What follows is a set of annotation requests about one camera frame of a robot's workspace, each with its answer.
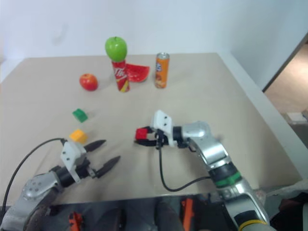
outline yellow block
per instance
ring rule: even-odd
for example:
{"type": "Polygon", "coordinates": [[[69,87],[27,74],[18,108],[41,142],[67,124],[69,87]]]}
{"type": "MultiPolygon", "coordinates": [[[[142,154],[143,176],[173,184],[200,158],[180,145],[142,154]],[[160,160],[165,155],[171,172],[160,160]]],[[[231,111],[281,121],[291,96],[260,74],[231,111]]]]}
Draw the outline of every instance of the yellow block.
{"type": "Polygon", "coordinates": [[[77,129],[69,135],[69,138],[71,138],[75,142],[85,143],[88,137],[86,133],[84,133],[82,130],[77,129]]]}

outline red block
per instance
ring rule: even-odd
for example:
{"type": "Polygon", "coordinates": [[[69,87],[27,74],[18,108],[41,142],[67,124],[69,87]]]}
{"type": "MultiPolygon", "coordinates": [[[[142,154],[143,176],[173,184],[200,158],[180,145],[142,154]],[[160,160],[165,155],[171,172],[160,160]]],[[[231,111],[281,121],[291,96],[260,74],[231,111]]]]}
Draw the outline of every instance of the red block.
{"type": "Polygon", "coordinates": [[[148,129],[146,128],[139,128],[136,130],[135,139],[136,140],[145,140],[148,134],[148,129]]]}

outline red can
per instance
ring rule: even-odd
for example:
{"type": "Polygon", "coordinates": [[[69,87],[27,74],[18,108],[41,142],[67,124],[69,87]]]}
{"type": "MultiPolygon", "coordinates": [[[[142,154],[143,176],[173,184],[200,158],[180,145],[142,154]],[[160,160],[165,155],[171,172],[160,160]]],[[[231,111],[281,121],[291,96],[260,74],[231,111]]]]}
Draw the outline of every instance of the red can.
{"type": "Polygon", "coordinates": [[[112,62],[112,67],[114,68],[117,88],[119,89],[120,92],[128,92],[129,81],[127,76],[125,60],[121,62],[112,62]]]}

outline green apple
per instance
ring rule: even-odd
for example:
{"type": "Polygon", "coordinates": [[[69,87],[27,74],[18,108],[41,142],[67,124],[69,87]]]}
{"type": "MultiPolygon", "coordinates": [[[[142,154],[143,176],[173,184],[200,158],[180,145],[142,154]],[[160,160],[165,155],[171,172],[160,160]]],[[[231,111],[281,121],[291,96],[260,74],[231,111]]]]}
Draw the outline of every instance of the green apple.
{"type": "Polygon", "coordinates": [[[111,37],[105,43],[105,50],[109,58],[114,62],[125,60],[127,55],[127,45],[120,37],[111,37]]]}

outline green block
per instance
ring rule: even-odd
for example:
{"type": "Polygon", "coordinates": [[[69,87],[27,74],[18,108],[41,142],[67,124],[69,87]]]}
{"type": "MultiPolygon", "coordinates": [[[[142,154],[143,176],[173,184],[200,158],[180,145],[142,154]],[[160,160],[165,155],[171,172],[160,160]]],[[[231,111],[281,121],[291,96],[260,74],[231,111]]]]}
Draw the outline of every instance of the green block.
{"type": "Polygon", "coordinates": [[[79,108],[73,111],[73,115],[80,123],[83,123],[84,121],[88,119],[86,113],[79,108]]]}

